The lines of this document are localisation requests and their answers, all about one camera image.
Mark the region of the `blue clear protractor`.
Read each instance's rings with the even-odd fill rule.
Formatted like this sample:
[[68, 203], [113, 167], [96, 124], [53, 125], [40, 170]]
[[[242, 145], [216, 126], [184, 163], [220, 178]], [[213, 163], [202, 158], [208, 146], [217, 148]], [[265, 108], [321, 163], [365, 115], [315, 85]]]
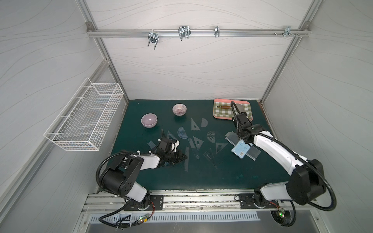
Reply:
[[181, 139], [188, 139], [188, 135], [184, 129], [184, 127], [180, 127], [177, 131], [177, 134], [178, 136], [181, 138]]

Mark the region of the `small clear triangle ruler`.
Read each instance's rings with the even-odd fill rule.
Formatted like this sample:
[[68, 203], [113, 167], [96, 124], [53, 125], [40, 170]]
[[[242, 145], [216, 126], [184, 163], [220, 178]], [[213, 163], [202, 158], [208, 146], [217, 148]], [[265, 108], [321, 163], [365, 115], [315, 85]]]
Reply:
[[167, 131], [167, 139], [178, 140], [170, 131]]

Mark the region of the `clear blue straight ruler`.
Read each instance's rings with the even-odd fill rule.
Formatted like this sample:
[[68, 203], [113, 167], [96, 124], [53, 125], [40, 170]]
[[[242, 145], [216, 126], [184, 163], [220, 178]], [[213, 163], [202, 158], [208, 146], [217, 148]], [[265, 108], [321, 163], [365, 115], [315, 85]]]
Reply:
[[149, 146], [150, 149], [152, 149], [152, 150], [156, 148], [156, 144], [155, 144], [153, 141], [148, 142], [148, 146]]

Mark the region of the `clear protractor set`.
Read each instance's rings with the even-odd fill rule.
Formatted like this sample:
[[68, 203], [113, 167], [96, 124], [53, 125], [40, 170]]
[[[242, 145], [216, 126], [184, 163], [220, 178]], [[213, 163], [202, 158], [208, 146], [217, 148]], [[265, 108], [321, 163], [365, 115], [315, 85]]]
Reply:
[[205, 118], [202, 118], [202, 119], [201, 119], [201, 127], [202, 127], [202, 128], [205, 128], [205, 127], [207, 127], [207, 126], [208, 126], [208, 120], [205, 119]]
[[215, 131], [209, 131], [207, 133], [207, 139], [211, 143], [215, 143]]

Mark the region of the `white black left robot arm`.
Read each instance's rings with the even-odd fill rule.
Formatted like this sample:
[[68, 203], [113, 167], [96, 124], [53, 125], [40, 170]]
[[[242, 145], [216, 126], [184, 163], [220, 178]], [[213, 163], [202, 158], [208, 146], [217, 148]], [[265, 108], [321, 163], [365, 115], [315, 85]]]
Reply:
[[[150, 220], [156, 205], [151, 200], [151, 192], [136, 182], [137, 177], [142, 170], [158, 169], [187, 160], [188, 157], [178, 148], [179, 145], [178, 140], [168, 139], [164, 132], [161, 132], [158, 144], [148, 153], [122, 150], [103, 160], [96, 170], [96, 183], [103, 191], [123, 198], [125, 204], [120, 209], [101, 216], [99, 222], [115, 229], [125, 229]], [[151, 208], [152, 212], [134, 221], [130, 220], [129, 215], [113, 223], [106, 220], [130, 205], [140, 210]]]

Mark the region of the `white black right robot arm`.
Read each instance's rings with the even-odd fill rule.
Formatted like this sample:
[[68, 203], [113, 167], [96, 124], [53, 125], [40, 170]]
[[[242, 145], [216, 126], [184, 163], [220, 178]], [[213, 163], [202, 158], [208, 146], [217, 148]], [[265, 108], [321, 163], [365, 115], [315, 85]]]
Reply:
[[333, 211], [337, 207], [336, 194], [324, 176], [323, 165], [317, 159], [309, 160], [291, 150], [276, 139], [260, 124], [253, 124], [237, 104], [230, 103], [236, 127], [238, 143], [232, 152], [243, 158], [253, 146], [270, 155], [290, 175], [287, 182], [268, 183], [255, 189], [249, 201], [259, 209], [275, 201], [289, 202], [292, 211], [277, 206], [271, 212], [272, 218], [283, 227], [294, 225], [297, 214], [295, 205], [306, 205], [322, 210]]

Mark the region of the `blue printed ruler set card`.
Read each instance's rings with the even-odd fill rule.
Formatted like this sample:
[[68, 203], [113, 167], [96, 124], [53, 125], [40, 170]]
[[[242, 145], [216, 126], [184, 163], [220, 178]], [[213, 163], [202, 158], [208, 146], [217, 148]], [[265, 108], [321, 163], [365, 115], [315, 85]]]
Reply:
[[244, 140], [240, 140], [231, 150], [233, 154], [235, 154], [238, 158], [243, 159], [246, 153], [250, 149], [250, 145], [245, 143]]

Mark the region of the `clear ruler set pouch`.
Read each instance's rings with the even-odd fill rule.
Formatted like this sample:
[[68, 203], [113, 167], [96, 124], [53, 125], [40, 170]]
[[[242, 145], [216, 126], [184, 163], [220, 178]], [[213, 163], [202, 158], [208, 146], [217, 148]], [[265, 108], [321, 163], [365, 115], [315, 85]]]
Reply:
[[[241, 139], [239, 139], [239, 137], [237, 136], [236, 133], [234, 132], [228, 132], [226, 135], [225, 135], [225, 139], [230, 142], [233, 146], [235, 146]], [[251, 147], [249, 149], [249, 151], [246, 153], [245, 156], [251, 158], [252, 160], [256, 160], [258, 158], [258, 156], [260, 155], [261, 151], [259, 149], [257, 149], [252, 143], [249, 144]]]

